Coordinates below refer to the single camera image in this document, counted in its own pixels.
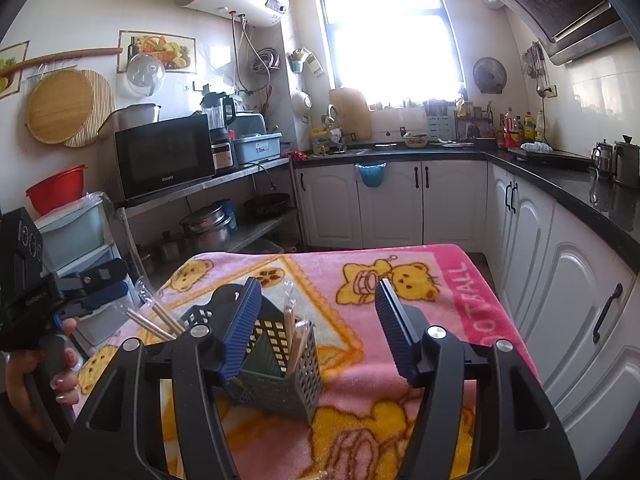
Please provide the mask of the person's left forearm sleeve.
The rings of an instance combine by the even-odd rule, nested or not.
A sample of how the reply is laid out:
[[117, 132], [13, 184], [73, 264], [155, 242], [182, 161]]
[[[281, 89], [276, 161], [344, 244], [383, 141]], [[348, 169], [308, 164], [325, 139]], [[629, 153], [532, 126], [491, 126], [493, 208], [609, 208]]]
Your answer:
[[1, 478], [54, 478], [60, 454], [36, 434], [12, 408], [9, 397], [1, 393]]

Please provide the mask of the person's left hand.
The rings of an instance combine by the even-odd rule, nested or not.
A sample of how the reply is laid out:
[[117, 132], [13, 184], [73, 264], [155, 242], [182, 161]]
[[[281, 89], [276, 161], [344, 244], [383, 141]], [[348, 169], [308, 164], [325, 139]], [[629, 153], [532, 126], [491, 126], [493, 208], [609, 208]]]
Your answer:
[[[38, 394], [29, 390], [29, 381], [36, 377], [38, 366], [44, 362], [46, 354], [40, 350], [17, 350], [10, 354], [6, 363], [6, 395], [17, 416], [38, 437], [50, 441], [51, 431], [39, 413], [36, 399]], [[73, 347], [65, 346], [60, 355], [63, 367], [50, 379], [55, 402], [62, 406], [74, 406], [79, 402], [78, 363], [79, 356]]]

